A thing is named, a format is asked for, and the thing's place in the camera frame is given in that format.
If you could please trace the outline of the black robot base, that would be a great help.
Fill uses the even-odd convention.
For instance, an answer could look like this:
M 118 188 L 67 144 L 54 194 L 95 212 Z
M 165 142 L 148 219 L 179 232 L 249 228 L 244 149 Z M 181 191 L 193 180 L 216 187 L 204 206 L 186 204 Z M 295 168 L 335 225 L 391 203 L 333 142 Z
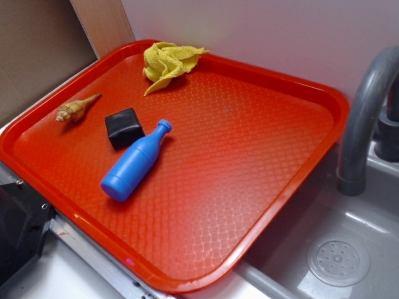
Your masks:
M 51 203 L 23 180 L 1 185 L 1 290 L 41 258 L 53 215 Z

